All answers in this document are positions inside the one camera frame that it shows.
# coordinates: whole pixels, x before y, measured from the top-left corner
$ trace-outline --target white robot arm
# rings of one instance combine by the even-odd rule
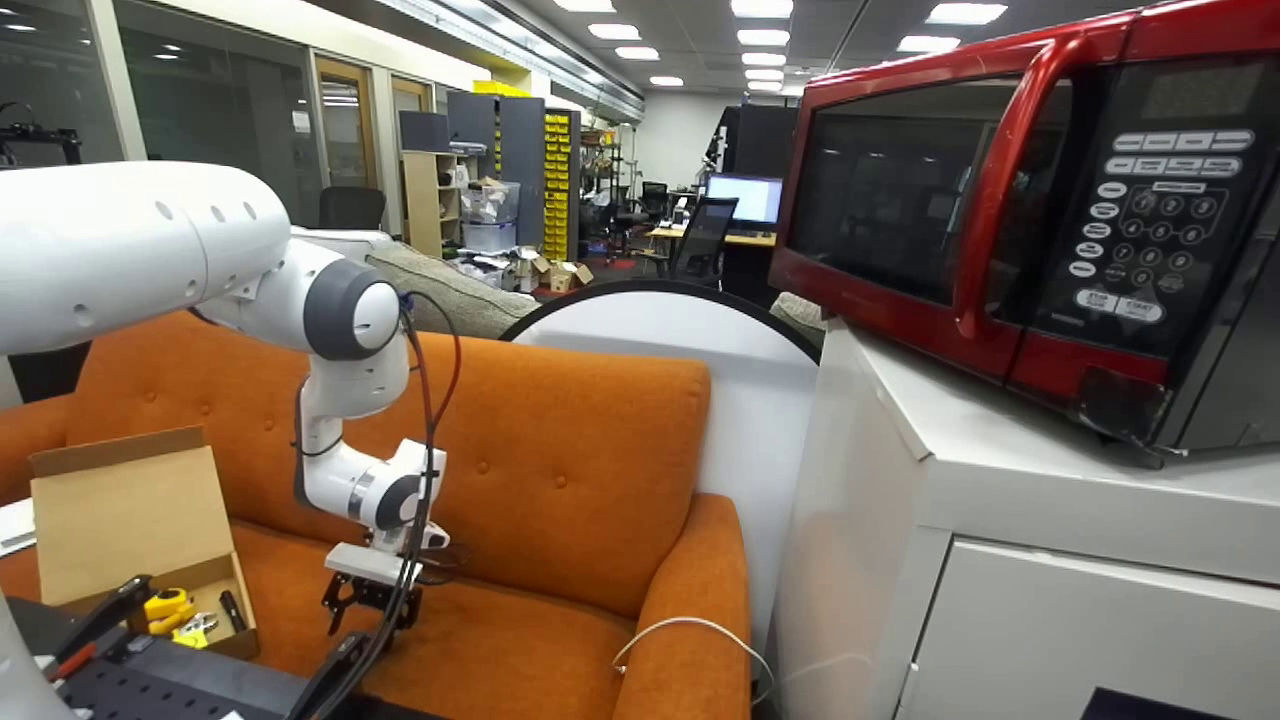
[[[0,350],[47,350],[195,309],[234,332],[301,347],[301,479],[310,502],[374,531],[336,546],[347,577],[397,572],[428,447],[394,461],[344,444],[344,419],[407,384],[402,300],[366,263],[288,222],[270,184],[214,164],[80,164],[0,171]]]

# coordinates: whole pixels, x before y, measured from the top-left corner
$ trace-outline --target cardboard box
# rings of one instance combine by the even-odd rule
[[[207,649],[258,651],[234,524],[200,433],[84,444],[34,461],[40,600],[93,609],[110,586],[145,572],[155,586],[186,586],[218,615]],[[234,591],[248,631],[220,596]]]

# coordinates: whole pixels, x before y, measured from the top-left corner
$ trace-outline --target chair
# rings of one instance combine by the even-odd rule
[[[319,229],[382,229],[384,222],[382,189],[324,189],[319,190]]]
[[[720,287],[725,230],[731,222],[738,201],[700,201],[675,254],[669,259],[669,280]]]

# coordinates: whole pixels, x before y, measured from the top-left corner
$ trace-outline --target red microwave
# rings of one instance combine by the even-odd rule
[[[773,285],[1167,452],[1280,444],[1280,4],[818,78]]]

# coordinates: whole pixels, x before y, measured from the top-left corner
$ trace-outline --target microwave keypad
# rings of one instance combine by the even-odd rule
[[[1230,184],[1253,141],[1237,126],[1115,135],[1063,259],[1063,300],[1075,310],[1161,323],[1209,277]]]

